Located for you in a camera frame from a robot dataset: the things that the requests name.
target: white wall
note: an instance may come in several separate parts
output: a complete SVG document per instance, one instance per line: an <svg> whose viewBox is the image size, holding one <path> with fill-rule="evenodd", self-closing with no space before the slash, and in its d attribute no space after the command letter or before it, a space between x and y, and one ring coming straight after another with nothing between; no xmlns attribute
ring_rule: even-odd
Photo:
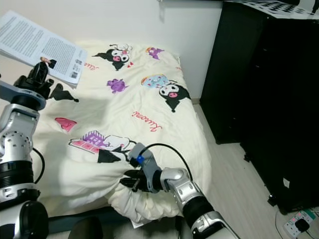
<svg viewBox="0 0 319 239"><path fill-rule="evenodd" d="M191 97L199 98L221 6L201 0L0 0L0 15L14 10L73 42L107 39L173 51Z"/></svg>
<svg viewBox="0 0 319 239"><path fill-rule="evenodd" d="M313 10L315 4L315 0L300 0L300 3L298 6L307 9L309 11Z"/></svg>

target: white duvet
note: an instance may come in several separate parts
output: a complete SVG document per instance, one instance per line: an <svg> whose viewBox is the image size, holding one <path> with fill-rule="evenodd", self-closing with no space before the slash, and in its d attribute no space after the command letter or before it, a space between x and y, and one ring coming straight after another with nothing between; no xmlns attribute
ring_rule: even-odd
<svg viewBox="0 0 319 239"><path fill-rule="evenodd" d="M107 202L135 222L177 215L170 194L134 193L119 183L132 169L126 157L136 142L176 148L210 197L210 154L179 58L152 46L95 41L79 45L89 56L82 63L79 85L73 90L56 82L58 94L40 112L33 137L34 147L45 158L38 186L49 216L92 209L98 206L96 201ZM59 97L70 100L56 100ZM151 151L162 168L185 167L168 148ZM32 157L36 178L41 163L35 153Z"/></svg>

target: cabinet door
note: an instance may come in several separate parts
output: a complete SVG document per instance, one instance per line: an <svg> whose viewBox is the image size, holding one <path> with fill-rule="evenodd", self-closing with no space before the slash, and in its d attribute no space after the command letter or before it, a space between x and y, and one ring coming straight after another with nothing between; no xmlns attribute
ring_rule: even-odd
<svg viewBox="0 0 319 239"><path fill-rule="evenodd" d="M206 75L201 106L217 143L238 140L242 81L267 16L247 6L225 2Z"/></svg>
<svg viewBox="0 0 319 239"><path fill-rule="evenodd" d="M304 111L296 107L301 102L296 89L309 71L305 54L311 28L308 20L269 19L245 82L244 122L251 131L296 128L296 112Z"/></svg>

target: paper document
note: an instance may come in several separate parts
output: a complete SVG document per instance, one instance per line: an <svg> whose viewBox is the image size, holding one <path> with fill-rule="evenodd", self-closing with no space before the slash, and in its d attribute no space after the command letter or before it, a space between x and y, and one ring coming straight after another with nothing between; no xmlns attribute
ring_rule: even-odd
<svg viewBox="0 0 319 239"><path fill-rule="evenodd" d="M30 66L45 61L51 76L72 87L78 84L87 57L81 47L13 11L0 19L0 52Z"/></svg>

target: power strip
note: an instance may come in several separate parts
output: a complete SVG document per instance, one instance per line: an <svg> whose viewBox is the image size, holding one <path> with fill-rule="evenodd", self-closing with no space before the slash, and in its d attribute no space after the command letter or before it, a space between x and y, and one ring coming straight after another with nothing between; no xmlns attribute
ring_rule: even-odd
<svg viewBox="0 0 319 239"><path fill-rule="evenodd" d="M296 221L304 219L310 225L315 218L316 216L309 209L301 210L284 224L284 230L290 238L295 239L301 233L295 225Z"/></svg>

